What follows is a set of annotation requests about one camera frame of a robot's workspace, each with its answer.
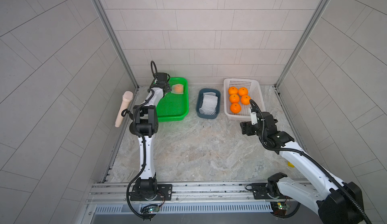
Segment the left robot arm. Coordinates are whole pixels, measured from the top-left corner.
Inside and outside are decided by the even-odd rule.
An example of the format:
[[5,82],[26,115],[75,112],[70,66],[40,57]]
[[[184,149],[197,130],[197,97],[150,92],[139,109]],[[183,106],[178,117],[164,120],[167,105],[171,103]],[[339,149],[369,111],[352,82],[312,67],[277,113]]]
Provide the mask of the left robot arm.
[[160,73],[156,63],[151,61],[153,81],[146,100],[134,107],[130,131],[136,135],[140,145],[140,171],[130,182],[134,184],[129,192],[130,200],[154,200],[157,196],[157,179],[154,166],[153,140],[158,131],[159,121],[156,107],[164,96],[171,92],[170,75]]

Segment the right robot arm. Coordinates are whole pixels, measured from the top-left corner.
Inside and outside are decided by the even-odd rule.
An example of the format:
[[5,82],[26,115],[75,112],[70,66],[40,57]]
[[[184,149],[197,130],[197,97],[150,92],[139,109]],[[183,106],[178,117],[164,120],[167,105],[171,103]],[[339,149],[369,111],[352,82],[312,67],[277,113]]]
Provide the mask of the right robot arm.
[[329,172],[308,155],[300,145],[284,131],[276,127],[273,115],[263,112],[254,100],[250,100],[251,121],[240,124],[242,133],[258,136],[266,150],[274,151],[291,162],[313,188],[296,183],[284,173],[268,178],[267,191],[271,198],[280,195],[290,197],[314,211],[324,224],[358,224],[371,221],[364,211],[361,189],[353,182],[346,183]]

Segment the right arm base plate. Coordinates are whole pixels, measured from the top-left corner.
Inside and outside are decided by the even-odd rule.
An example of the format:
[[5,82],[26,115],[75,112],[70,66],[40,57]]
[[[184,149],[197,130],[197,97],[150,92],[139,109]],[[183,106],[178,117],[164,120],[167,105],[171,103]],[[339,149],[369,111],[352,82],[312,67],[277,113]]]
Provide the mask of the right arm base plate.
[[253,193],[254,199],[282,199],[285,200],[286,196],[282,194],[269,193],[267,183],[251,183],[245,186],[245,190]]

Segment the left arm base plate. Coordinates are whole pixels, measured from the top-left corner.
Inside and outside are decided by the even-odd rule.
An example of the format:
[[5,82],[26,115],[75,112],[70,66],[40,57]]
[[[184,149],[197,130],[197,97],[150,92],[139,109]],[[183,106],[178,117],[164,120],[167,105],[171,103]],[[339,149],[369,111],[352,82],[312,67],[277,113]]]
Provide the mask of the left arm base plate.
[[164,201],[171,200],[172,185],[134,186],[129,192],[130,201]]

